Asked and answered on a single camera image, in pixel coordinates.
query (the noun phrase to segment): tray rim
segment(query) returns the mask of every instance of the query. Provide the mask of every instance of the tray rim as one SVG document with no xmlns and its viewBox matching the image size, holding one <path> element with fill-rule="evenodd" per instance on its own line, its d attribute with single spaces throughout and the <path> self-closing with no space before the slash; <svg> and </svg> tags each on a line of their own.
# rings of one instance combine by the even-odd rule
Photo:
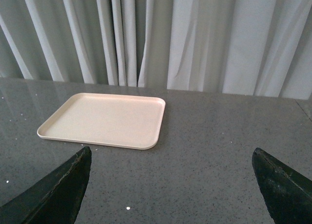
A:
<svg viewBox="0 0 312 224">
<path fill-rule="evenodd" d="M 72 139 L 68 139 L 68 138 L 51 137 L 51 136 L 47 136 L 47 135 L 44 135 L 44 134 L 40 133 L 40 131 L 42 131 L 42 128 L 46 127 L 46 125 L 52 119 L 54 119 L 56 117 L 56 115 L 59 115 L 59 114 L 62 115 L 63 112 L 66 111 L 66 110 L 63 110 L 63 109 L 66 108 L 67 105 L 69 105 L 69 107 L 70 107 L 70 104 L 71 104 L 70 102 L 75 102 L 76 100 L 78 100 L 79 98 L 84 97 L 84 96 L 109 96 L 109 97 L 115 98 L 115 99 L 120 99 L 120 98 L 129 99 L 129 98 L 133 98 L 133 99 L 136 99 L 136 100 L 152 99 L 153 101 L 157 101 L 158 103 L 161 104 L 162 108 L 161 108 L 159 126 L 157 126 L 155 141 L 153 141 L 153 143 L 151 145 L 148 145 L 146 147 L 136 147 L 136 146 L 130 146 L 130 145 L 106 144 L 106 143 L 95 142 L 95 141 L 83 141 L 83 140 L 72 140 Z M 68 98 L 47 120 L 45 120 L 40 125 L 40 127 L 37 129 L 37 135 L 41 139 L 47 139 L 47 140 L 66 141 L 66 142 L 84 143 L 84 144 L 92 144 L 92 145 L 103 145 L 103 146 L 110 146 L 110 147 L 117 147 L 117 148 L 126 148 L 126 149 L 146 150 L 146 149 L 150 149 L 150 148 L 154 147 L 157 144 L 158 140 L 159 140 L 159 134 L 160 134 L 160 129 L 161 129 L 161 125 L 162 125 L 162 120 L 163 120 L 163 115 L 164 115 L 164 111 L 165 111 L 165 106 L 166 106 L 166 102 L 162 98 L 160 98 L 160 97 L 139 96 L 139 95 L 123 95 L 123 94 L 110 94 L 110 93 L 77 93 L 77 94 L 72 95 L 70 98 Z"/>
</svg>

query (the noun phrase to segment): beige tray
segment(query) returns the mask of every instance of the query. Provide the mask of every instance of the beige tray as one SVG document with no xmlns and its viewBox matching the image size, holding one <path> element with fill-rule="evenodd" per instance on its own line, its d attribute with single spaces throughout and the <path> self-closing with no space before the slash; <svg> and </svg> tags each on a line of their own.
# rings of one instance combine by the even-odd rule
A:
<svg viewBox="0 0 312 224">
<path fill-rule="evenodd" d="M 165 105 L 157 97 L 78 93 L 37 134 L 50 140 L 150 149 L 158 141 Z"/>
</svg>

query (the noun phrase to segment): curtain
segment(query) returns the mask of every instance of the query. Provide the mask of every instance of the curtain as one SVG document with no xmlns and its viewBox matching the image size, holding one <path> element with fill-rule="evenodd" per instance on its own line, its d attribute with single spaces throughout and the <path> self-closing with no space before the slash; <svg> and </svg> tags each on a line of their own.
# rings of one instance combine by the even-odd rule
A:
<svg viewBox="0 0 312 224">
<path fill-rule="evenodd" d="M 0 76 L 308 99 L 312 0 L 0 0 Z"/>
</svg>

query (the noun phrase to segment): table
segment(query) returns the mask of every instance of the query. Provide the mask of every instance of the table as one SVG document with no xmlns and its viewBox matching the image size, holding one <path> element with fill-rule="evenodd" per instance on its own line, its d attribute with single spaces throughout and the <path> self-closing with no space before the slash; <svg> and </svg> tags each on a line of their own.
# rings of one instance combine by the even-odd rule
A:
<svg viewBox="0 0 312 224">
<path fill-rule="evenodd" d="M 252 168 L 256 147 L 312 179 L 309 101 L 0 78 L 0 205 L 83 147 L 36 134 L 82 92 L 160 97 L 166 109 L 152 149 L 89 145 L 77 224 L 273 224 Z"/>
</svg>

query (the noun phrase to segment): tray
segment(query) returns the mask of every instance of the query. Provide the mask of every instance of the tray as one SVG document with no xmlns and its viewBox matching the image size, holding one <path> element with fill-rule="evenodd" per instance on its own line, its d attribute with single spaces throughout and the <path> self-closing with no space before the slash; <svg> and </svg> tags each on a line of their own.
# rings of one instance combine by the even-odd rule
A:
<svg viewBox="0 0 312 224">
<path fill-rule="evenodd" d="M 37 134 L 49 140 L 150 149 L 158 141 L 165 105 L 157 97 L 78 93 Z"/>
</svg>

